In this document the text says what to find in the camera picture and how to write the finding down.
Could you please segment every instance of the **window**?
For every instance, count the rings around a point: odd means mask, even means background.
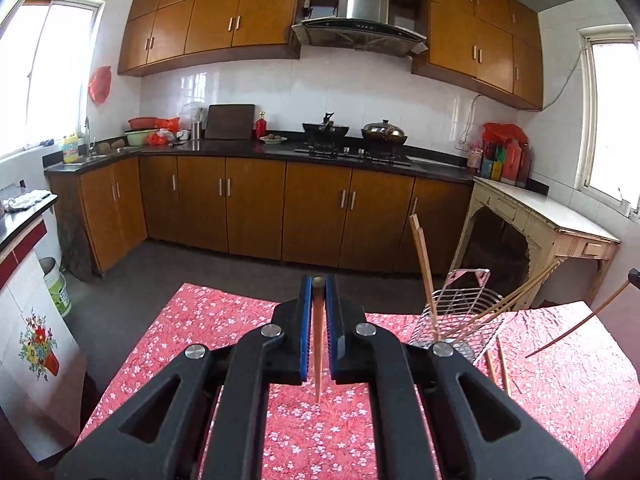
[[[640,55],[629,26],[583,31],[586,47],[586,152],[582,189],[616,207],[638,208]]]
[[[0,156],[80,131],[96,8],[27,0],[0,38]]]

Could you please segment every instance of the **plate of food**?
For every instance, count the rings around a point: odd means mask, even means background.
[[[265,144],[280,144],[287,140],[287,137],[282,137],[280,135],[269,134],[264,137],[260,137],[260,140]]]

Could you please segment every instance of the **bucket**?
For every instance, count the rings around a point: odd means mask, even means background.
[[[51,299],[56,304],[60,316],[65,317],[71,310],[71,298],[66,293],[66,279],[60,273],[60,267],[55,258],[41,258],[38,261],[44,272],[44,282],[49,289]]]

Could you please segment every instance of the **floor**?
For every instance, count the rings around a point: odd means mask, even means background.
[[[72,309],[65,321],[88,359],[88,373],[102,394],[158,313],[184,283],[270,301],[297,297],[303,274],[330,269],[284,265],[146,241],[110,269],[85,283],[66,274]],[[336,272],[338,294],[368,312],[420,314],[418,278]]]

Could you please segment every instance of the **wooden table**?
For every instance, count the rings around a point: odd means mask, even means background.
[[[597,260],[598,272],[586,303],[598,292],[607,269],[618,250],[620,240],[580,213],[555,200],[501,182],[476,178],[465,224],[450,270],[457,269],[469,243],[476,213],[483,207],[503,218],[524,235],[529,249],[529,270],[526,280],[539,274],[554,258],[586,258]],[[516,304],[527,308],[536,297],[540,283]]]

